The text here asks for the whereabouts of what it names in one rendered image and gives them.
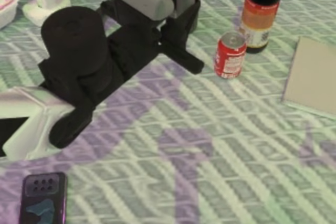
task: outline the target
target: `red can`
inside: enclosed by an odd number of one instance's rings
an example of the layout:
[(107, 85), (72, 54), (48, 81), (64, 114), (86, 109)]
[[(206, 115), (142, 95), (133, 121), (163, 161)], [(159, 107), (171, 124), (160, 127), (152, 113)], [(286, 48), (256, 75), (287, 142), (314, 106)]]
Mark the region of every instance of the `red can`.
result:
[(215, 72), (225, 79), (239, 76), (246, 52), (246, 41), (242, 33), (228, 31), (218, 42)]

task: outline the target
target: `mobile phone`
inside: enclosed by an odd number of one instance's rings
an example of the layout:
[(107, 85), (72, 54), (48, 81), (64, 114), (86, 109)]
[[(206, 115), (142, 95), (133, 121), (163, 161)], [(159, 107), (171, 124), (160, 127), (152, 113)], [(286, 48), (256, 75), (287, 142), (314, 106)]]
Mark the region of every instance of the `mobile phone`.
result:
[(22, 186), (19, 224), (65, 224), (64, 173), (28, 175)]

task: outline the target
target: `table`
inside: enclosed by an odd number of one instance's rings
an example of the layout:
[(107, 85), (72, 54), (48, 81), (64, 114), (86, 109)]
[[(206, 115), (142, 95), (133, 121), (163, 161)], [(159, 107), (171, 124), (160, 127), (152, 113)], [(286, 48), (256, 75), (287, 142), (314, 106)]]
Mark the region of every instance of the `table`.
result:
[[(24, 176), (52, 171), (68, 174), (68, 224), (336, 223), (335, 121), (280, 103), (299, 36), (335, 44), (336, 0), (282, 0), (267, 49), (229, 81), (213, 56), (243, 0), (202, 1), (188, 49), (203, 73), (159, 56), (59, 155), (0, 161), (1, 224), (16, 223)], [(0, 90), (39, 84), (44, 57), (39, 28), (18, 14), (0, 32)]]

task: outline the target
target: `bottle label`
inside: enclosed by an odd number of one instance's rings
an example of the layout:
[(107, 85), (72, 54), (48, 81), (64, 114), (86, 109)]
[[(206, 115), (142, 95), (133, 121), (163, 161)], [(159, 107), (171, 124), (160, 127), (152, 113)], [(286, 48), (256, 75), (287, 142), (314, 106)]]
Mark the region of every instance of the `bottle label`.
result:
[(245, 34), (248, 47), (259, 48), (267, 44), (268, 35), (277, 15), (279, 3), (262, 6), (251, 0), (245, 0), (239, 30)]

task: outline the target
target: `patterned tablecloth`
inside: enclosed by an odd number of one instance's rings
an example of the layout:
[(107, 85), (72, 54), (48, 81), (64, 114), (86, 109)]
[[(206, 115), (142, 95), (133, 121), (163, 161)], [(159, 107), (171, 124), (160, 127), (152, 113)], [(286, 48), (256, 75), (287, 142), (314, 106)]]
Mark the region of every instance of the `patterned tablecloth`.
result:
[[(203, 0), (188, 41), (202, 74), (162, 55), (59, 155), (2, 160), (0, 223), (16, 223), (23, 178), (52, 171), (69, 177), (68, 224), (336, 223), (335, 121), (280, 103), (299, 36), (335, 44), (336, 0), (282, 0), (267, 49), (227, 81), (213, 56), (242, 3)], [(39, 84), (46, 56), (39, 28), (19, 13), (0, 31), (0, 89)]]

